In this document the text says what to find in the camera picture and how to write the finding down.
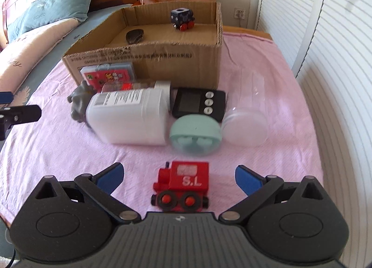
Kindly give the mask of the grey plush toy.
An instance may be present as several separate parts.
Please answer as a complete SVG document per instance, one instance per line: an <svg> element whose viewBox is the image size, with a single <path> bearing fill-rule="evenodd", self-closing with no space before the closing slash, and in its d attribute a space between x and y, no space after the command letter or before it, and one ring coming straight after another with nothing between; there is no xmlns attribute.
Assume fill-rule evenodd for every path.
<svg viewBox="0 0 372 268"><path fill-rule="evenodd" d="M71 117L79 123L86 123L86 110L89 102L96 94L96 90L83 80L67 97L71 104Z"/></svg>

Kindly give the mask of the red toy locomotive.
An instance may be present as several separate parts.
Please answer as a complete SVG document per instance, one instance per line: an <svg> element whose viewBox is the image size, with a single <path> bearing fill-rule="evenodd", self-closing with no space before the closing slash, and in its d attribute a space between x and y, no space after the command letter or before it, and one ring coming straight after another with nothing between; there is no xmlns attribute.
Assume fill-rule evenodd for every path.
<svg viewBox="0 0 372 268"><path fill-rule="evenodd" d="M209 207L209 163L172 161L158 170L151 205L163 212L196 213Z"/></svg>

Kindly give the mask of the white cotton swab box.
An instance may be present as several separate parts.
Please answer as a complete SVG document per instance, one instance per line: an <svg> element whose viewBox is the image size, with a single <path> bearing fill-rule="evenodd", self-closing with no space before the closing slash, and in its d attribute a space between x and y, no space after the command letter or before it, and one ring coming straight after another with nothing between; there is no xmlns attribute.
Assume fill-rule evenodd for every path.
<svg viewBox="0 0 372 268"><path fill-rule="evenodd" d="M158 88L100 93L86 109L87 124L108 144L165 145L168 117L165 92Z"/></svg>

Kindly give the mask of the black oval brush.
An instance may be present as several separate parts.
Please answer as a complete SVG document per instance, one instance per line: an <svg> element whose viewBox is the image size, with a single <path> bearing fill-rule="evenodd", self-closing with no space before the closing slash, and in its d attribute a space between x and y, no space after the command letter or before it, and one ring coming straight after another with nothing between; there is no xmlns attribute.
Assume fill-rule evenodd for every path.
<svg viewBox="0 0 372 268"><path fill-rule="evenodd" d="M144 37L144 31L142 29L133 29L126 33L126 41L128 44L137 44Z"/></svg>

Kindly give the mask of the black toy train car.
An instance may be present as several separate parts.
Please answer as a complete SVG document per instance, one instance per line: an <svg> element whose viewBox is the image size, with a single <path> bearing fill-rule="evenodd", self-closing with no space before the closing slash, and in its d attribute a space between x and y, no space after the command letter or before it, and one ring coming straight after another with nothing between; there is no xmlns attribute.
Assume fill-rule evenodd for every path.
<svg viewBox="0 0 372 268"><path fill-rule="evenodd" d="M194 12L188 8L172 10L170 19L173 26L181 32L192 29L195 25Z"/></svg>

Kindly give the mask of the pink pillow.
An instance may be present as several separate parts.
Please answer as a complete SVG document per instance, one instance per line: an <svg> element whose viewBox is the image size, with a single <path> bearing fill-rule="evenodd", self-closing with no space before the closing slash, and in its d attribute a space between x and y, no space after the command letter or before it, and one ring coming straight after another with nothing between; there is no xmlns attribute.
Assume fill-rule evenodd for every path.
<svg viewBox="0 0 372 268"><path fill-rule="evenodd" d="M1 52L1 91L14 94L35 65L80 23L67 18L21 34Z"/></svg>

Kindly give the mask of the pink cloth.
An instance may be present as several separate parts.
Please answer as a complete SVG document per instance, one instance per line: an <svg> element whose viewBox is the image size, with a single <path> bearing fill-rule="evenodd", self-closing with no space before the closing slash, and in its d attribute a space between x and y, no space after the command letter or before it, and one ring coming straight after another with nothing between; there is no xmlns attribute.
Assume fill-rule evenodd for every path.
<svg viewBox="0 0 372 268"><path fill-rule="evenodd" d="M225 33L221 48L219 88L235 90L238 67L264 79L269 137L257 148L224 142L204 157L209 163L209 210L221 213L244 198L235 184L235 168L243 164L261 175L275 174L297 182L306 175L323 180L315 129L303 92L281 51L266 38ZM71 181L83 173L96 174L120 162L124 182L114 196L145 214L152 210L151 195L158 169L167 161L189 156L166 146L111 145L88 127L71 119L68 93L75 82L58 63L33 93L39 121L12 128L1 149L1 216L12 221L45 175Z"/></svg>

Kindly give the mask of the blue bed sheet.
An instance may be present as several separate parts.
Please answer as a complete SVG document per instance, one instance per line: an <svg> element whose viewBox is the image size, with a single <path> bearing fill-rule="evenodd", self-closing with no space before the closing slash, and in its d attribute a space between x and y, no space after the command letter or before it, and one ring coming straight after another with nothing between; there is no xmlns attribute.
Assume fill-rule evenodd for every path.
<svg viewBox="0 0 372 268"><path fill-rule="evenodd" d="M94 12L89 12L88 18L67 34L53 49L50 50L29 72L22 84L18 87L16 94L24 87L30 88L30 94L36 91L37 87L42 83L45 77L53 70L60 62L65 52L80 38L87 35L91 30L104 22L113 12L121 8L130 7L131 4L118 5L108 7Z"/></svg>

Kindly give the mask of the clear plastic jar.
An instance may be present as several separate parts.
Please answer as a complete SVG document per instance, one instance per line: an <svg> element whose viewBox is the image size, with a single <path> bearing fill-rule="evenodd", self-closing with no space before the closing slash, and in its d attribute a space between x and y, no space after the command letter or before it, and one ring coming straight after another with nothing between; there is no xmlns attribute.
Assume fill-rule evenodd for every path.
<svg viewBox="0 0 372 268"><path fill-rule="evenodd" d="M233 72L221 134L225 141L242 147L256 147L266 141L269 123L265 80L256 71L240 68Z"/></svg>

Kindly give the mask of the mint green earbud case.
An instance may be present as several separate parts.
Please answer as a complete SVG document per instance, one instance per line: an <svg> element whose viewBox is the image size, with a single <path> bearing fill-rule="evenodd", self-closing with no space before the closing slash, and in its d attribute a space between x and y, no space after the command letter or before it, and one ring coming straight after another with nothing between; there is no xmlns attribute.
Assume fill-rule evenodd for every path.
<svg viewBox="0 0 372 268"><path fill-rule="evenodd" d="M169 139L172 146L183 154L206 156L221 146L223 138L220 124L215 119L191 114L173 123Z"/></svg>

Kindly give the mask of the red card box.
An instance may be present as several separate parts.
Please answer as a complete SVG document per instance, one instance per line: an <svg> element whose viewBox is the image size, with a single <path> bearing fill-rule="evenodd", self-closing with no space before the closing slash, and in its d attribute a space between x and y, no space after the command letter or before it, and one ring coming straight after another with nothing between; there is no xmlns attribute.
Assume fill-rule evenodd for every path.
<svg viewBox="0 0 372 268"><path fill-rule="evenodd" d="M97 92L101 92L106 83L134 81L136 74L132 62L105 63L95 66L84 66L80 74Z"/></svg>

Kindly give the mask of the black digital timer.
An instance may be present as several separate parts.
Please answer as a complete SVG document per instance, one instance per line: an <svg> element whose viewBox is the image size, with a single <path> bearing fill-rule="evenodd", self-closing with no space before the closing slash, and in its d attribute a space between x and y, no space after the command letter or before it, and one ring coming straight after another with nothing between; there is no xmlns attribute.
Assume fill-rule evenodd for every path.
<svg viewBox="0 0 372 268"><path fill-rule="evenodd" d="M178 88L172 108L172 116L180 118L199 114L222 122L226 110L226 93L204 88Z"/></svg>

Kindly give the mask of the blue pillow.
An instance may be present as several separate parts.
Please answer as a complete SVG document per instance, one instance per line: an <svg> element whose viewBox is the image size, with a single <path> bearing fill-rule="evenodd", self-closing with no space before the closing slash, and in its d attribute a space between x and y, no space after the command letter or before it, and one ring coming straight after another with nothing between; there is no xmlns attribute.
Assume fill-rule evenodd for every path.
<svg viewBox="0 0 372 268"><path fill-rule="evenodd" d="M91 0L36 0L13 23L8 25L8 41L38 27L67 18L84 22Z"/></svg>

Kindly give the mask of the cardboard box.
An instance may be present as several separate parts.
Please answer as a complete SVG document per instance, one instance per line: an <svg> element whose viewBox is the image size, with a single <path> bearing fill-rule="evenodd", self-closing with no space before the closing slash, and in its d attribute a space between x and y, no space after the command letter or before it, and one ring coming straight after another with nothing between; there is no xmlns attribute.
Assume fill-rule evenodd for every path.
<svg viewBox="0 0 372 268"><path fill-rule="evenodd" d="M171 11L188 8L195 25L184 32L171 23ZM144 31L137 44L126 33ZM76 83L80 69L105 63L133 63L136 77L170 81L174 87L212 88L219 83L223 23L218 2L176 1L126 7L77 40L62 60Z"/></svg>

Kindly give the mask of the white louvered door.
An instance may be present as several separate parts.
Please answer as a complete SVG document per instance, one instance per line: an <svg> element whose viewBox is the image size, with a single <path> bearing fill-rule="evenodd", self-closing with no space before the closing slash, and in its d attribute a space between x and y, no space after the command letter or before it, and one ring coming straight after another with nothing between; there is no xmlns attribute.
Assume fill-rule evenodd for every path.
<svg viewBox="0 0 372 268"><path fill-rule="evenodd" d="M342 261L371 264L371 0L259 0L306 98L323 182L349 225Z"/></svg>

